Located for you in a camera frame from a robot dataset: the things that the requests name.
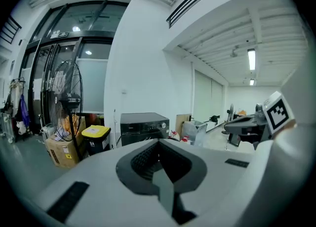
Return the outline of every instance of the paper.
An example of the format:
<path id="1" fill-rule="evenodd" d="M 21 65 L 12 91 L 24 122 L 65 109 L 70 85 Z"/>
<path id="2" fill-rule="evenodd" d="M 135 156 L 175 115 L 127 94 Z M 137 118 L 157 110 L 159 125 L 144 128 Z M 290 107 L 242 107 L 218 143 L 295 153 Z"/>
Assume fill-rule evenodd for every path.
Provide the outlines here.
<path id="1" fill-rule="evenodd" d="M 40 87 L 41 87 L 41 79 L 34 79 L 33 81 L 34 100 L 40 100 Z"/>
<path id="2" fill-rule="evenodd" d="M 69 153 L 69 150 L 66 146 L 63 146 L 63 149 L 64 149 L 64 153 Z"/>

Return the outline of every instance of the window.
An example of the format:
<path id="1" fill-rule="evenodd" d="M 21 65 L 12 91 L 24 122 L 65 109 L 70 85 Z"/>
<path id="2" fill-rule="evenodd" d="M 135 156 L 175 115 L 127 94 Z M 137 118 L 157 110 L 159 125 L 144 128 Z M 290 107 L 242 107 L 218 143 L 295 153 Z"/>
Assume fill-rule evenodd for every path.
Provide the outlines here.
<path id="1" fill-rule="evenodd" d="M 48 17 L 48 19 L 45 21 L 45 23 L 43 24 L 43 26 L 39 29 L 39 31 L 35 34 L 32 42 L 39 40 L 41 38 L 44 38 L 44 34 L 46 32 L 46 30 L 49 28 L 50 24 L 52 23 L 52 21 L 55 19 L 55 17 L 58 15 L 59 10 L 55 10 L 51 13 L 51 15 Z"/>
<path id="2" fill-rule="evenodd" d="M 223 86 L 196 71 L 193 117 L 206 122 L 213 115 L 223 116 Z"/>
<path id="3" fill-rule="evenodd" d="M 84 113 L 103 113 L 104 84 L 111 45 L 85 43 L 76 63 L 83 84 Z"/>
<path id="4" fill-rule="evenodd" d="M 26 61 L 24 63 L 23 68 L 31 68 L 32 67 L 34 55 L 35 55 L 35 52 L 31 52 L 29 55 L 27 55 L 27 58 L 26 58 Z"/>
<path id="5" fill-rule="evenodd" d="M 52 77 L 54 75 L 55 70 L 57 69 L 57 67 L 60 66 L 61 63 L 73 58 L 74 47 L 75 47 L 74 45 L 68 45 L 68 46 L 61 46 L 57 48 L 58 51 L 56 52 L 56 56 L 55 56 L 53 67 L 52 67 L 52 74 L 51 74 Z"/>
<path id="6" fill-rule="evenodd" d="M 93 31 L 115 32 L 126 10 L 126 6 L 108 4 L 93 24 Z"/>
<path id="7" fill-rule="evenodd" d="M 99 6 L 100 4 L 70 6 L 54 27 L 50 35 L 56 31 L 76 32 L 88 30 L 91 18 L 95 15 Z"/>
<path id="8" fill-rule="evenodd" d="M 79 58 L 108 59 L 111 45 L 104 43 L 85 43 L 82 46 Z"/>
<path id="9" fill-rule="evenodd" d="M 0 78 L 0 98 L 4 98 L 4 82 L 5 80 Z"/>

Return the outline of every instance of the white wall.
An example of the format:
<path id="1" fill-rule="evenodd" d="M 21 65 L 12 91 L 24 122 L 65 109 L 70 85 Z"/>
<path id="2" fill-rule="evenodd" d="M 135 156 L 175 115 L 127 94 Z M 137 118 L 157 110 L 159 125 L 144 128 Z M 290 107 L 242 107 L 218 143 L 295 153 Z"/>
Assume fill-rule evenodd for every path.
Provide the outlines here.
<path id="1" fill-rule="evenodd" d="M 162 51 L 168 8 L 148 0 L 131 0 L 115 34 L 105 80 L 105 125 L 121 113 L 156 112 L 175 129 L 177 114 L 191 112 L 192 68 Z"/>
<path id="2" fill-rule="evenodd" d="M 171 50 L 178 44 L 189 40 L 203 32 L 205 26 L 209 26 L 210 21 L 216 24 L 221 21 L 223 12 L 212 12 L 214 9 L 231 0 L 200 0 L 190 8 L 170 29 L 165 39 L 164 48 Z M 177 3 L 170 9 L 169 14 L 176 8 Z"/>
<path id="3" fill-rule="evenodd" d="M 234 112 L 238 113 L 245 110 L 247 114 L 254 114 L 256 104 L 262 104 L 275 91 L 280 92 L 278 86 L 247 86 L 247 87 L 228 87 L 226 110 L 230 109 L 231 104 L 234 105 Z"/>
<path id="4" fill-rule="evenodd" d="M 20 0 L 11 12 L 11 16 L 21 25 L 20 29 L 12 44 L 0 39 L 0 46 L 5 48 L 8 53 L 6 56 L 7 63 L 4 69 L 1 69 L 1 77 L 5 79 L 4 98 L 0 98 L 0 108 L 3 107 L 3 101 L 6 100 L 8 95 L 8 85 L 13 78 L 18 78 L 19 71 L 22 63 L 22 59 L 25 53 L 25 49 L 29 40 L 35 31 L 35 28 L 40 23 L 41 19 L 48 12 L 48 6 L 42 6 L 37 8 L 29 7 L 29 0 Z M 10 73 L 10 67 L 12 61 L 15 61 L 12 74 Z"/>

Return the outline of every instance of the gray floor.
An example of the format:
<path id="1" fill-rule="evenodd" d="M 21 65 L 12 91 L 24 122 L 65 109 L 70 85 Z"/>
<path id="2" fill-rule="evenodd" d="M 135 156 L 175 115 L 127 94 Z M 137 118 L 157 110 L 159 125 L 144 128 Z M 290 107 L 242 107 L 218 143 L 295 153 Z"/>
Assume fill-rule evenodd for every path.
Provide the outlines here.
<path id="1" fill-rule="evenodd" d="M 54 165 L 42 136 L 30 136 L 12 144 L 0 136 L 0 162 L 15 192 L 29 199 L 68 171 Z"/>
<path id="2" fill-rule="evenodd" d="M 237 151 L 238 147 L 227 143 L 229 135 L 223 134 L 222 130 L 224 130 L 224 128 L 222 125 L 220 125 L 217 128 L 207 132 L 203 146 L 213 150 Z"/>

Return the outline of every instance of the white ceiling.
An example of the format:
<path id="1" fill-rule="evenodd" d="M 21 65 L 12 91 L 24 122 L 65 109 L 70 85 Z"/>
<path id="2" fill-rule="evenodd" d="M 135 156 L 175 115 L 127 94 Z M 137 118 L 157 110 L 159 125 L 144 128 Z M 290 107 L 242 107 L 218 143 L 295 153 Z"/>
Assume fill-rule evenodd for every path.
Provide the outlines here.
<path id="1" fill-rule="evenodd" d="M 290 0 L 245 1 L 239 10 L 221 7 L 220 20 L 210 19 L 209 26 L 179 47 L 215 69 L 230 85 L 249 85 L 251 78 L 256 85 L 282 85 L 307 52 L 297 9 Z M 249 70 L 251 48 L 256 49 L 255 71 Z"/>

